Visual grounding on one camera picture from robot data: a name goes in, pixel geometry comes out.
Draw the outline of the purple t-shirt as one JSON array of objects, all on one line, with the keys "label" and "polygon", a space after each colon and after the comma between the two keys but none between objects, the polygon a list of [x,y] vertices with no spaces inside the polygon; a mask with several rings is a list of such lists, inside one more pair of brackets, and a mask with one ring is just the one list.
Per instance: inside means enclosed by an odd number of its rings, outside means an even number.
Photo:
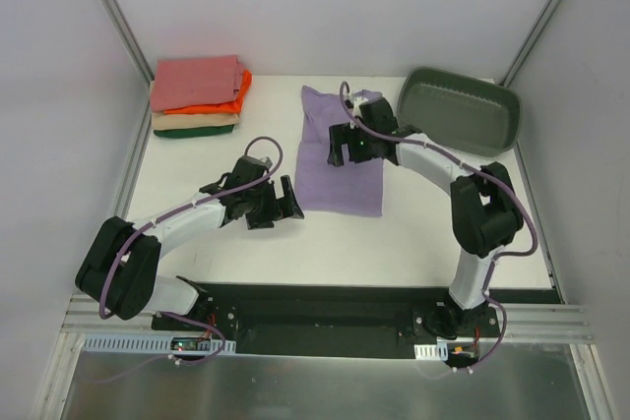
[{"label": "purple t-shirt", "polygon": [[294,191],[303,210],[353,216],[380,217],[383,211],[383,161],[373,159],[345,164],[328,162],[329,128],[349,122],[335,93],[301,89],[304,113],[302,137],[296,160]]}]

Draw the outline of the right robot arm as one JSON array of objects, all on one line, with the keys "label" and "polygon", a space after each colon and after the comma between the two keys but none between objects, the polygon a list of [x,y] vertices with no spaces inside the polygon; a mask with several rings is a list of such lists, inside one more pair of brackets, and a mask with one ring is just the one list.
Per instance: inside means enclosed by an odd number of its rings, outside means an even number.
[{"label": "right robot arm", "polygon": [[401,127],[383,97],[358,103],[342,94],[337,110],[342,118],[328,128],[329,166],[389,161],[449,197],[452,231],[461,251],[443,324],[453,335],[466,335],[478,323],[475,308],[489,301],[496,260],[509,253],[516,233],[531,223],[508,170],[496,161],[473,166],[426,134]]}]

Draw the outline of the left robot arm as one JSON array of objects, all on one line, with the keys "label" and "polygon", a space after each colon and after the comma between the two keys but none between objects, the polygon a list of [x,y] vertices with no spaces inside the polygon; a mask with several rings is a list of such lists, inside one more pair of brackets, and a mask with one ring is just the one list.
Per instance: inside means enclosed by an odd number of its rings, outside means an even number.
[{"label": "left robot arm", "polygon": [[189,240],[241,217],[249,230],[302,219],[290,177],[281,177],[283,194],[277,196],[270,165],[267,159],[243,155],[220,180],[171,210],[135,221],[107,219],[76,274],[76,287],[99,303],[105,318],[169,312],[186,330],[200,329],[209,311],[200,301],[202,290],[182,277],[159,276],[158,264]]}]

